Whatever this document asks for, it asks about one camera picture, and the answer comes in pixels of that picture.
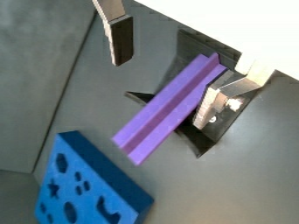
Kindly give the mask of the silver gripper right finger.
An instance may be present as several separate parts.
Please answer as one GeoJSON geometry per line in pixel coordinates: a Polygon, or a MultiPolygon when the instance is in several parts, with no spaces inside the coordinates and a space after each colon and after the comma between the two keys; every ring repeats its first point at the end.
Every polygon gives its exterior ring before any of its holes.
{"type": "Polygon", "coordinates": [[[246,76],[226,70],[206,87],[192,118],[193,126],[201,130],[224,108],[236,112],[245,101],[242,94],[258,88],[260,86],[246,76]]]}

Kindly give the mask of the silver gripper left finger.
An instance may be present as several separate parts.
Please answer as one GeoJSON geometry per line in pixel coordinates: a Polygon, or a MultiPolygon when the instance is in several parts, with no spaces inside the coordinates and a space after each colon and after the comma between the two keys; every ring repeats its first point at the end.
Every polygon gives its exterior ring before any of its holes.
{"type": "Polygon", "coordinates": [[[133,18],[126,15],[122,0],[92,0],[102,20],[112,64],[118,67],[133,57],[133,18]]]}

